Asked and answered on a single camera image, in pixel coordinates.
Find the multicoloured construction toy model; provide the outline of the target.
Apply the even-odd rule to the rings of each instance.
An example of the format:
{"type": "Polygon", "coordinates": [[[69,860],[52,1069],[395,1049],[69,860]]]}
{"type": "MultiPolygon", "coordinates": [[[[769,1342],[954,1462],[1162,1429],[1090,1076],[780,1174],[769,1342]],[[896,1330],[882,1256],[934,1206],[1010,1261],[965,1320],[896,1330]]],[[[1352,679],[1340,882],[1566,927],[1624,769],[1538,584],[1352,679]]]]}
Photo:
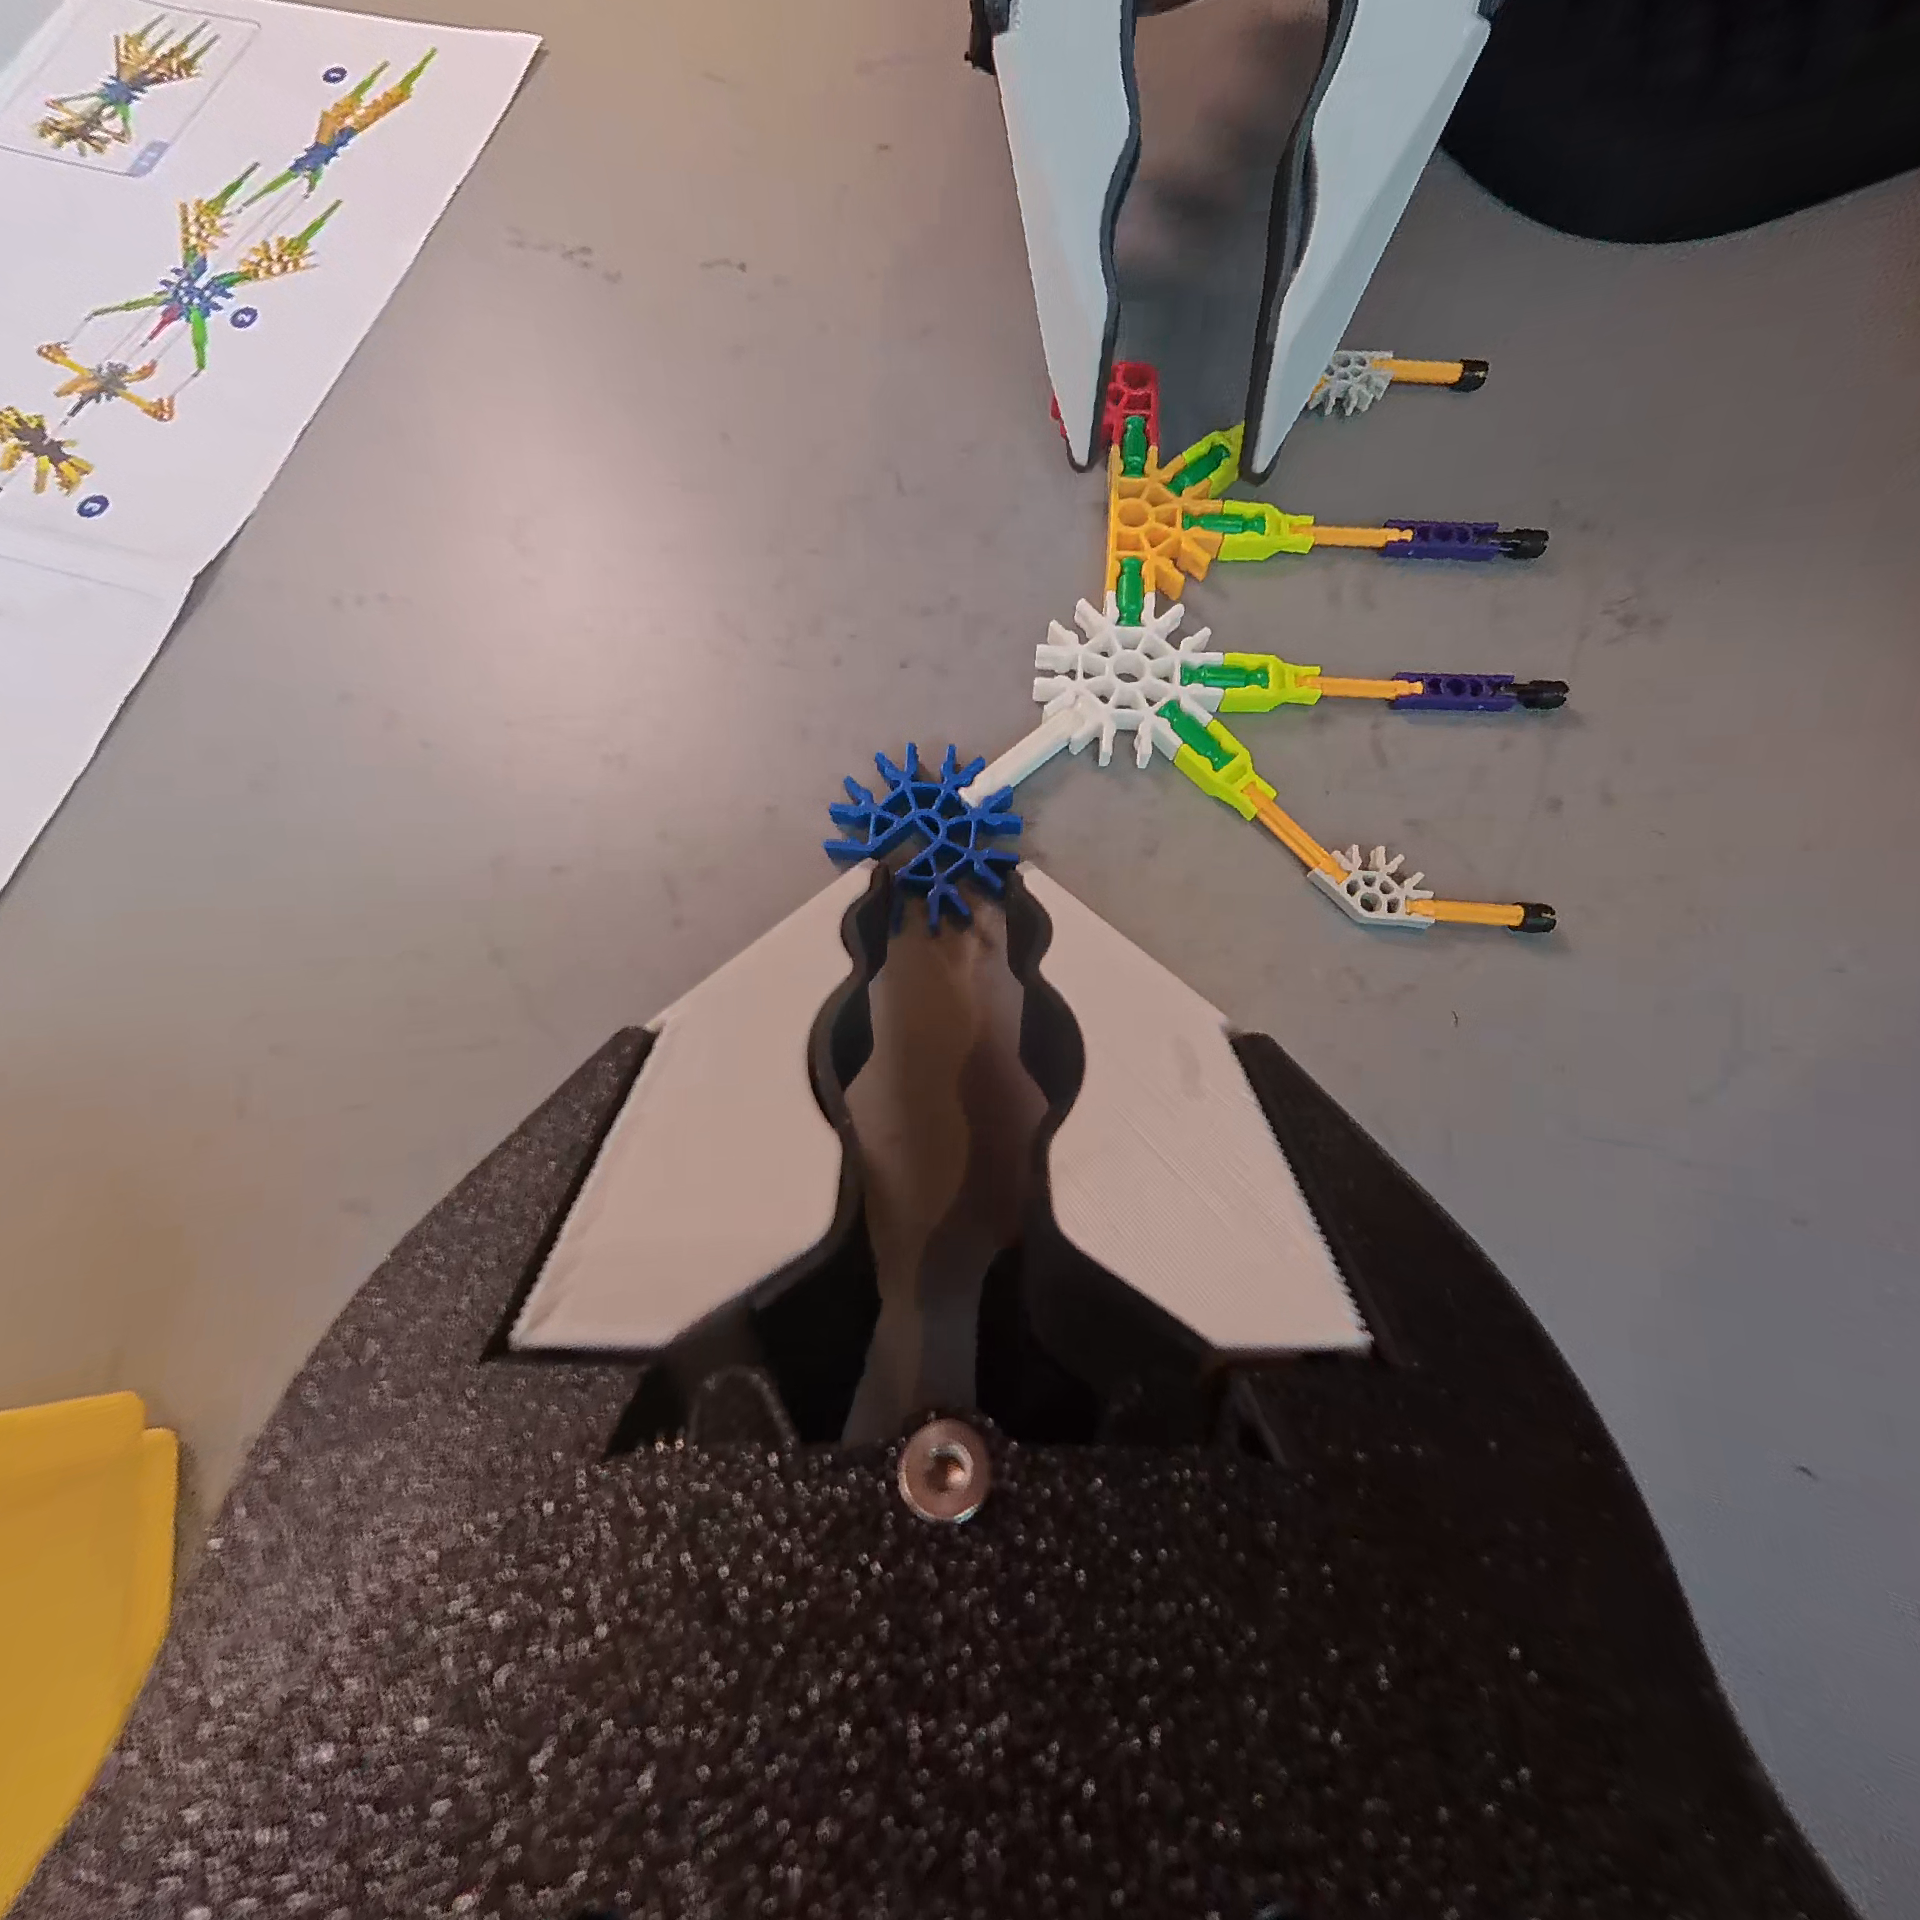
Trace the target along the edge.
{"type": "Polygon", "coordinates": [[[1155,409],[1152,367],[1123,365],[1108,380],[1094,435],[1105,450],[1100,592],[1076,605],[1068,620],[1053,620],[1034,647],[1032,700],[1041,722],[1016,760],[1032,767],[1085,751],[1112,760],[1121,741],[1130,741],[1138,767],[1167,760],[1214,803],[1269,832],[1355,925],[1463,925],[1525,937],[1554,933],[1556,911],[1544,901],[1446,898],[1402,853],[1318,840],[1281,805],[1229,718],[1325,702],[1507,718],[1565,707],[1566,683],[1442,668],[1332,676],[1278,654],[1220,647],[1209,628],[1189,628],[1184,613],[1184,591],[1220,563],[1301,559],[1315,551],[1395,563],[1534,563],[1547,551],[1547,531],[1421,516],[1347,526],[1235,496],[1229,482],[1243,425],[1212,431],[1165,454],[1155,409]]]}

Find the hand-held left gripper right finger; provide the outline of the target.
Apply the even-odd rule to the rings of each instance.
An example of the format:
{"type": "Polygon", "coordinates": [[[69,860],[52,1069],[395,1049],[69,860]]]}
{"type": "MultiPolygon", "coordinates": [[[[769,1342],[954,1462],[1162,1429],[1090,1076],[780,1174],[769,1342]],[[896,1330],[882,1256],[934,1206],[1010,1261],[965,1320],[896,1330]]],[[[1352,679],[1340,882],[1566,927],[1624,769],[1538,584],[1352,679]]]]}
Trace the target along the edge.
{"type": "Polygon", "coordinates": [[[1007,882],[1042,1093],[987,1273],[1003,1438],[1278,1438],[1260,1377],[1374,1347],[1220,1006],[1034,860],[1007,882]]]}

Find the yellow plastic bin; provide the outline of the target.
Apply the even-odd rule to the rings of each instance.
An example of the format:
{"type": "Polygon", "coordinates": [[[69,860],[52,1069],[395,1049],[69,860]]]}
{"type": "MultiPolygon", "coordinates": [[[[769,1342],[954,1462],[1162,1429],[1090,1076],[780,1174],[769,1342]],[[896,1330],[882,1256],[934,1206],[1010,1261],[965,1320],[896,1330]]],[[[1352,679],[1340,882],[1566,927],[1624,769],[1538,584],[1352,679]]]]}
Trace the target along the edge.
{"type": "Polygon", "coordinates": [[[78,1813],[167,1631],[180,1439],[134,1393],[2,1413],[2,1907],[78,1813]]]}

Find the white instruction sheet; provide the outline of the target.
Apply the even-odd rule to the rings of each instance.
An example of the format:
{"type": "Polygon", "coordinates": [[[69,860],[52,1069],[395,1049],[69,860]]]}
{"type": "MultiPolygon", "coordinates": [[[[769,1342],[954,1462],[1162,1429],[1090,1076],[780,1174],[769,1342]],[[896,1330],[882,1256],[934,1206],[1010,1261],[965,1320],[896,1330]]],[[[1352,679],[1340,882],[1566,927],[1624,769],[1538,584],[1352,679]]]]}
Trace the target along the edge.
{"type": "Polygon", "coordinates": [[[2,880],[538,46],[308,2],[2,6],[2,880]]]}

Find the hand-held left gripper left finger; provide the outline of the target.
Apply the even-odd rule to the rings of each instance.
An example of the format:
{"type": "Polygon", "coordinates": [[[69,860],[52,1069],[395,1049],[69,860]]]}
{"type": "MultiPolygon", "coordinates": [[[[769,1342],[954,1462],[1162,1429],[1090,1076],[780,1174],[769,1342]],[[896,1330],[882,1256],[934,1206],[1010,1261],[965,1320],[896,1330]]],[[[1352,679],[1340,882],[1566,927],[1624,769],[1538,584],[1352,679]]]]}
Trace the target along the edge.
{"type": "Polygon", "coordinates": [[[614,1438],[700,1438],[745,1380],[780,1438],[845,1433],[881,1318],[847,1093],[893,878],[860,860],[646,1024],[509,1309],[512,1358],[636,1360],[614,1438]]]}

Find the grey desk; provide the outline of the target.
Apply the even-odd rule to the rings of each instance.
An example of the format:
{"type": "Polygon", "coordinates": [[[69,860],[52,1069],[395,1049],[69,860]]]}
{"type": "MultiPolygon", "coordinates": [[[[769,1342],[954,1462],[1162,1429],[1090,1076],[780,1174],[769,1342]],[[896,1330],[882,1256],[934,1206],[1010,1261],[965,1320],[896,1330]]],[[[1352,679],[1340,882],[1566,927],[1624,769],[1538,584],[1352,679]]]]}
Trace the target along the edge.
{"type": "MultiPolygon", "coordinates": [[[[387,2],[543,54],[2,898],[2,1405],[180,1431],[180,1570],[363,1273],[828,875],[874,751],[999,753],[1093,588],[958,2],[387,2]]],[[[1355,340],[1475,398],[1274,493],[1534,566],[1220,569],[1220,643],[1566,679],[1246,726],[1283,805],[1547,941],[1347,925],[1169,769],[1041,865],[1274,1033],[1503,1267],[1747,1731],[1918,1911],[1918,180],[1696,247],[1434,156],[1355,340]]]]}

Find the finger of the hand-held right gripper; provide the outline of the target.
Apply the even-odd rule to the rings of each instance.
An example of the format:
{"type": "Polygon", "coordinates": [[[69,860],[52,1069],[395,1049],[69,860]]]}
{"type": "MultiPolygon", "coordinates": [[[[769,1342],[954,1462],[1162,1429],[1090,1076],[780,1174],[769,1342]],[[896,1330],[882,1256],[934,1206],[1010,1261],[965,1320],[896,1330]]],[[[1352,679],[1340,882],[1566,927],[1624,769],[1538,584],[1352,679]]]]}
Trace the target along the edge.
{"type": "Polygon", "coordinates": [[[1242,476],[1271,475],[1486,45],[1496,2],[1332,2],[1271,189],[1242,476]]]}
{"type": "Polygon", "coordinates": [[[1013,2],[996,85],[1050,395],[1069,462],[1098,461],[1118,348],[1114,236],[1138,163],[1134,2],[1013,2]]]}

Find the blue snowflake connector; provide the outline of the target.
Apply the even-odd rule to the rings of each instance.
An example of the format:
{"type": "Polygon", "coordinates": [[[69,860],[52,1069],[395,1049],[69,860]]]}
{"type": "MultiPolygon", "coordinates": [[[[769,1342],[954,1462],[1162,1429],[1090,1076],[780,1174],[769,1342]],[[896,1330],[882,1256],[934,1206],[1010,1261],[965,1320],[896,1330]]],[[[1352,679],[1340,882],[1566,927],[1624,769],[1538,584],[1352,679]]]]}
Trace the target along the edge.
{"type": "Polygon", "coordinates": [[[973,894],[999,896],[1020,853],[1016,789],[976,789],[987,760],[961,759],[949,745],[937,767],[907,741],[901,759],[874,756],[878,785],[845,781],[845,796],[828,805],[836,832],[824,839],[832,860],[878,860],[893,878],[893,927],[904,898],[925,901],[929,933],[967,927],[973,894]]]}

